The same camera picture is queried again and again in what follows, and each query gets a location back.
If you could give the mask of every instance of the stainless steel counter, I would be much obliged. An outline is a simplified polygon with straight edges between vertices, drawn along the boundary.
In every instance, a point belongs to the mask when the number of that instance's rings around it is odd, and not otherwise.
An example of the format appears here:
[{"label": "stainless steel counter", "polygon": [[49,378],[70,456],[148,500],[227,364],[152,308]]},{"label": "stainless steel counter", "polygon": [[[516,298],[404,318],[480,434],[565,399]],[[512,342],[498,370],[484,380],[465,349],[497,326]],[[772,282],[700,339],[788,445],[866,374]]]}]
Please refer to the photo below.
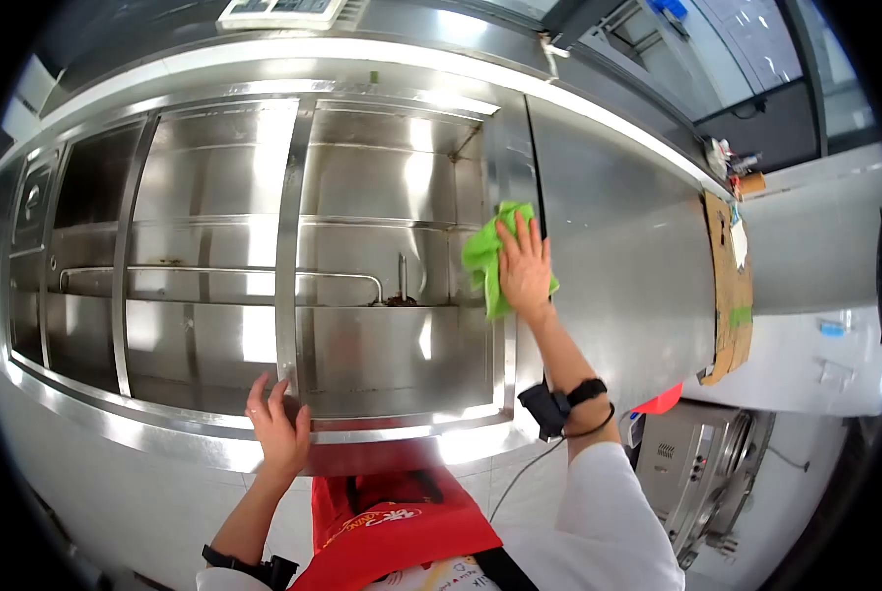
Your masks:
[{"label": "stainless steel counter", "polygon": [[[23,158],[2,163],[0,372],[17,390],[0,395],[238,471],[261,457],[242,411],[264,369],[311,404],[310,474],[531,443],[538,429],[516,396],[542,362],[515,318],[484,321],[460,249],[500,201],[539,204],[537,174],[557,305],[620,407],[710,361],[710,253],[695,209],[708,177],[693,163],[504,66],[446,64],[418,47],[402,60],[365,41],[353,46],[385,62],[363,83],[371,61],[320,57],[355,40],[264,41],[304,58],[242,62],[255,46],[232,43],[173,56],[166,74],[140,66],[54,112]],[[602,183],[610,190],[592,195]],[[597,290],[594,275],[614,283]],[[411,305],[394,306],[397,291]]]}]

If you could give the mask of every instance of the red container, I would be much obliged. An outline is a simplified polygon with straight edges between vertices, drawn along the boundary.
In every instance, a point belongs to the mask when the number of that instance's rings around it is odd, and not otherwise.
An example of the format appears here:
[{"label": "red container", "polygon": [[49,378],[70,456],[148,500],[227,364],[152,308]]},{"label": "red container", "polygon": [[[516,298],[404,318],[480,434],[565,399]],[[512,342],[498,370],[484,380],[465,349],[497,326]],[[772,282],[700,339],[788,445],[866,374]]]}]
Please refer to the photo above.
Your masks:
[{"label": "red container", "polygon": [[632,412],[645,412],[647,414],[661,414],[670,410],[680,400],[681,392],[683,392],[684,384],[677,384],[671,390],[668,390],[658,398],[649,400],[643,405],[632,408]]}]

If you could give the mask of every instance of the cleaning rag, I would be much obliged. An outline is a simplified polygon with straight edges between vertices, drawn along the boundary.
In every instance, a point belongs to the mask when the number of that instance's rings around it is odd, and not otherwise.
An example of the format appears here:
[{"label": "cleaning rag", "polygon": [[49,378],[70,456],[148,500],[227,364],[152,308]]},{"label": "cleaning rag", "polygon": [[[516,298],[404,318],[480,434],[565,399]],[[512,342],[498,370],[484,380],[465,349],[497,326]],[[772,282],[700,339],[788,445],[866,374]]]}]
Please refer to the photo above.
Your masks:
[{"label": "cleaning rag", "polygon": [[[504,247],[504,243],[497,235],[497,220],[506,225],[507,230],[517,235],[516,212],[520,212],[526,223],[533,218],[533,205],[530,203],[517,203],[515,201],[503,201],[497,208],[497,214],[487,223],[483,224],[464,244],[461,250],[461,263],[471,274],[471,290],[480,290],[483,287],[483,298],[487,304],[487,319],[493,321],[513,308],[507,303],[500,287],[499,261],[497,252]],[[550,279],[550,294],[559,289],[559,282],[555,277]]]}]

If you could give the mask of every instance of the cardboard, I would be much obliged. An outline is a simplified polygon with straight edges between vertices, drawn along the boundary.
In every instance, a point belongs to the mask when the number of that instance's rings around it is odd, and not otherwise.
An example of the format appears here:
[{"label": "cardboard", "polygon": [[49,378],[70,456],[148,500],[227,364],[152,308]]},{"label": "cardboard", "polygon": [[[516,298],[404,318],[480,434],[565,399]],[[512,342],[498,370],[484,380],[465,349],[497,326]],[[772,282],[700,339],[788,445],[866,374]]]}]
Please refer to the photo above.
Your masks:
[{"label": "cardboard", "polygon": [[[742,268],[737,266],[733,254],[731,207],[717,196],[705,192],[704,213],[713,255],[716,334],[713,371],[699,381],[704,386],[711,386],[749,358],[749,343],[753,334],[753,275],[749,253]],[[746,222],[742,223],[746,231]]]}]

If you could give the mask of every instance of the black wristband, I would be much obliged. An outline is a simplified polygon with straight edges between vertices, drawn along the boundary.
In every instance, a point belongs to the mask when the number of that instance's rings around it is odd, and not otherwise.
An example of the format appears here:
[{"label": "black wristband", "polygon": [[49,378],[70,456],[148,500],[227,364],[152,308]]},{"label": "black wristband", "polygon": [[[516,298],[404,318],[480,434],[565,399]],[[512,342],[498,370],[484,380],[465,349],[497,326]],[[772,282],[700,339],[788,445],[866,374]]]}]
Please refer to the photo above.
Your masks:
[{"label": "black wristband", "polygon": [[613,405],[611,400],[609,400],[609,409],[610,409],[609,416],[606,417],[606,419],[604,421],[602,421],[602,423],[600,424],[599,427],[596,427],[595,429],[590,429],[590,430],[586,431],[585,433],[577,433],[575,435],[566,435],[565,431],[564,431],[563,437],[565,437],[566,439],[576,439],[579,437],[586,437],[587,435],[591,435],[592,433],[600,432],[602,429],[604,429],[606,427],[606,425],[609,424],[609,422],[615,416],[615,405]]}]

